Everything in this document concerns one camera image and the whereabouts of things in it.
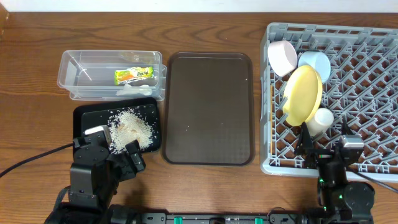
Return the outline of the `white cup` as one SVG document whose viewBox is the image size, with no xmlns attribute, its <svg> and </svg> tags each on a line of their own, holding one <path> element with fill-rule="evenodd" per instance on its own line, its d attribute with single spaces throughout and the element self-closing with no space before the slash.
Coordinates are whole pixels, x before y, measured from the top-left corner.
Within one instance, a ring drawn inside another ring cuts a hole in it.
<svg viewBox="0 0 398 224">
<path fill-rule="evenodd" d="M 307 122 L 307 128 L 311 136 L 324 133 L 333 123 L 333 113 L 327 108 L 319 108 L 313 118 Z"/>
</svg>

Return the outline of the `pink bowl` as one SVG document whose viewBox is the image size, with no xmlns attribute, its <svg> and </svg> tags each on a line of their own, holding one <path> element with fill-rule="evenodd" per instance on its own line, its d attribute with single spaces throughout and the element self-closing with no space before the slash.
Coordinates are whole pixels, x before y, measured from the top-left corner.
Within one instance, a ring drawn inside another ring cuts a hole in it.
<svg viewBox="0 0 398 224">
<path fill-rule="evenodd" d="M 286 76 L 297 66 L 297 53 L 294 46 L 281 40 L 272 42 L 267 49 L 268 60 L 274 73 L 280 77 Z"/>
</svg>

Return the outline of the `white tissue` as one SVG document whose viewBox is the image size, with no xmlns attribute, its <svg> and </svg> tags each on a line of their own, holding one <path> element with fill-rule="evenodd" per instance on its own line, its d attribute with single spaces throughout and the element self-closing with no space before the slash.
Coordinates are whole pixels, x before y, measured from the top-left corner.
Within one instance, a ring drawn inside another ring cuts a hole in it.
<svg viewBox="0 0 398 224">
<path fill-rule="evenodd" d="M 116 92 L 116 96 L 136 94 L 150 96 L 152 94 L 152 89 L 149 85 L 131 86 L 129 84 L 125 84 L 122 90 Z"/>
</svg>

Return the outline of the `green snack wrapper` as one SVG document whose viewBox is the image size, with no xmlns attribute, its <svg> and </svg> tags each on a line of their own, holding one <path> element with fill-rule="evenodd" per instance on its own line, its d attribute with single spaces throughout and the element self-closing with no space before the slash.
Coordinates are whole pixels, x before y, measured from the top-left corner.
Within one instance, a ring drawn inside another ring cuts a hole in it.
<svg viewBox="0 0 398 224">
<path fill-rule="evenodd" d="M 152 67 L 131 67 L 125 70 L 116 70 L 114 72 L 114 84 L 127 84 L 138 80 L 145 80 L 154 76 Z"/>
</svg>

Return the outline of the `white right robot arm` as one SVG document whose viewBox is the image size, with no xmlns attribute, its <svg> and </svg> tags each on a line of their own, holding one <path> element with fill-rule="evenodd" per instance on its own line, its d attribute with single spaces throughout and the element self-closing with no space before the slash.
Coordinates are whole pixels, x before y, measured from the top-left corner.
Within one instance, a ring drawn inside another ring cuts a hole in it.
<svg viewBox="0 0 398 224">
<path fill-rule="evenodd" d="M 364 151 L 360 136 L 344 127 L 331 149 L 315 148 L 307 125 L 302 123 L 295 153 L 305 157 L 304 166 L 318 171 L 318 208 L 309 208 L 297 223 L 372 223 L 374 188 L 366 182 L 349 181 L 346 170 Z"/>
</svg>

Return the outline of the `rice pile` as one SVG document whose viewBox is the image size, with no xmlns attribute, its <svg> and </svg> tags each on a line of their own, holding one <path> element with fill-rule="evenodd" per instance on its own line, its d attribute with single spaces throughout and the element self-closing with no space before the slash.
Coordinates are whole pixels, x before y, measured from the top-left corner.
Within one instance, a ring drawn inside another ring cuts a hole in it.
<svg viewBox="0 0 398 224">
<path fill-rule="evenodd" d="M 127 151 L 126 145 L 133 141 L 139 143 L 139 149 L 142 151 L 155 143 L 154 127 L 133 109 L 113 113 L 107 121 L 107 126 L 112 139 L 109 149 L 113 154 Z"/>
</svg>

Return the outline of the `yellow plate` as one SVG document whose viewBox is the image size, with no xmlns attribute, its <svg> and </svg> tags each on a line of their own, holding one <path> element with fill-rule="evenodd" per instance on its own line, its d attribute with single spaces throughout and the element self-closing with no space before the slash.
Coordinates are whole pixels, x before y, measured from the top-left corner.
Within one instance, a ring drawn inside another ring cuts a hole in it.
<svg viewBox="0 0 398 224">
<path fill-rule="evenodd" d="M 297 68 L 287 80 L 282 107 L 287 114 L 285 121 L 291 126 L 300 126 L 310 121 L 320 106 L 322 81 L 317 71 L 309 65 Z"/>
</svg>

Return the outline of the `wooden chopstick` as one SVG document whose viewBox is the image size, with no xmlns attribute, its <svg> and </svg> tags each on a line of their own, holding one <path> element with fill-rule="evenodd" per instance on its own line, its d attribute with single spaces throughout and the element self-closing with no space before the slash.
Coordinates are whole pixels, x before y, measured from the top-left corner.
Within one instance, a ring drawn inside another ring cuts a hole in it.
<svg viewBox="0 0 398 224">
<path fill-rule="evenodd" d="M 270 147 L 269 147 L 269 150 L 270 150 L 270 154 L 272 155 L 272 153 L 273 153 L 273 125 L 274 125 L 274 123 L 273 123 L 273 94 L 274 94 L 274 91 L 273 91 L 273 89 L 274 89 L 274 86 L 271 84 L 270 85 L 270 116 L 269 116 L 269 122 L 270 122 L 270 124 L 271 124 L 271 131 L 270 131 L 270 134 L 271 134 L 271 141 L 270 141 Z"/>
</svg>

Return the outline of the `light blue bowl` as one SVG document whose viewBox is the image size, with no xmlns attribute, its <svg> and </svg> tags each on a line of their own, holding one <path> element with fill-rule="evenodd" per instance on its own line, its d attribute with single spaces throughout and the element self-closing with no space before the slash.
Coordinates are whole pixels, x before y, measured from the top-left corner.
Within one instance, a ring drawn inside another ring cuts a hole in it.
<svg viewBox="0 0 398 224">
<path fill-rule="evenodd" d="M 331 63 L 323 52 L 304 52 L 298 59 L 298 66 L 309 65 L 319 74 L 322 83 L 326 83 L 331 74 Z"/>
</svg>

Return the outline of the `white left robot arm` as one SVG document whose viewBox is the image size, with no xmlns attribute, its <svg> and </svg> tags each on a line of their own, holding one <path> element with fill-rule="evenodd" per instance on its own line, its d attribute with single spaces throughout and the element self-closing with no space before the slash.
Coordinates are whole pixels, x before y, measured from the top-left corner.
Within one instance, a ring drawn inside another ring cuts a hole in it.
<svg viewBox="0 0 398 224">
<path fill-rule="evenodd" d="M 113 154 L 106 125 L 87 129 L 73 140 L 70 186 L 62 189 L 46 223 L 125 223 L 125 224 L 213 224 L 213 223 L 311 223 L 309 216 L 269 212 L 246 215 L 170 215 L 139 213 L 123 205 L 111 204 L 119 183 L 133 179 L 146 168 L 138 141 L 126 144 L 126 151 Z"/>
</svg>

